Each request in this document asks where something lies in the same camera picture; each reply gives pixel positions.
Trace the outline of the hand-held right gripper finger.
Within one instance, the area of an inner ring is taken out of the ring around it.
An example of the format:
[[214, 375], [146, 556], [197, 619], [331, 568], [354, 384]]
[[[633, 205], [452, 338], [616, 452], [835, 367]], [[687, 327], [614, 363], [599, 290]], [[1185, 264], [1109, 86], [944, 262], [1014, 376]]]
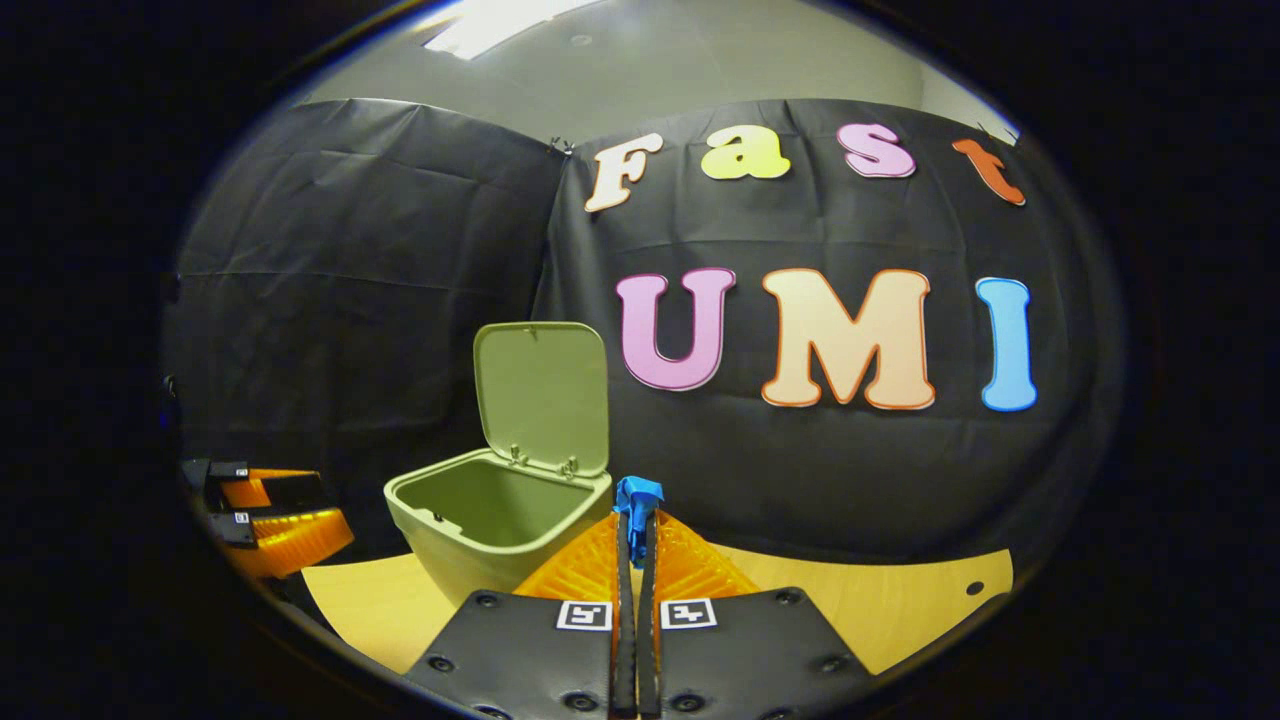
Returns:
[[831, 720], [873, 688], [804, 589], [758, 589], [663, 511], [646, 525], [637, 620], [644, 717]]
[[635, 644], [627, 532], [612, 512], [515, 591], [472, 592], [404, 676], [476, 717], [631, 720]]

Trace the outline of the pale green garbage bin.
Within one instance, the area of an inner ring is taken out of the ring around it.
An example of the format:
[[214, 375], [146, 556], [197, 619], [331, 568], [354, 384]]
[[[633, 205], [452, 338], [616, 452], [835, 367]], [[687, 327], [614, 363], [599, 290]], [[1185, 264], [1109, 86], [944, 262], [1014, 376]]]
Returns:
[[589, 325], [483, 327], [474, 375], [485, 445], [394, 477], [393, 523], [453, 605], [509, 593], [611, 510], [605, 347]]

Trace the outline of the wooden desktop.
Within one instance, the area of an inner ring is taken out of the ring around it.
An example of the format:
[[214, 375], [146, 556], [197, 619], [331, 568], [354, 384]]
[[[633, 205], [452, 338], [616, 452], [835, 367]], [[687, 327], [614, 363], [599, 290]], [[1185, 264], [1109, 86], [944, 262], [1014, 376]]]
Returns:
[[[724, 546], [718, 551], [762, 589], [804, 589], [874, 674], [1010, 593], [1015, 579], [1006, 550], [902, 566], [803, 561]], [[412, 553], [306, 568], [302, 578], [339, 638], [397, 673], [410, 669], [457, 609]]]

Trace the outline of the black backdrop cloth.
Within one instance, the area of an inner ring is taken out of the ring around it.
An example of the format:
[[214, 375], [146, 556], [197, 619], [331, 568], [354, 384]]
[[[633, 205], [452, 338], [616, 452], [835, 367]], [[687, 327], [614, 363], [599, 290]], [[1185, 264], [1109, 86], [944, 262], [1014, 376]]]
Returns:
[[[777, 407], [794, 270], [855, 311], [923, 274], [920, 410]], [[827, 562], [1051, 557], [1119, 424], [1126, 327], [1092, 217], [1032, 138], [879, 102], [767, 99], [557, 152], [454, 111], [293, 108], [224, 165], [177, 256], [163, 372], [184, 451], [316, 469], [352, 559], [406, 550], [392, 477], [481, 447], [485, 324], [580, 322], [608, 357], [611, 470], [730, 547]]]

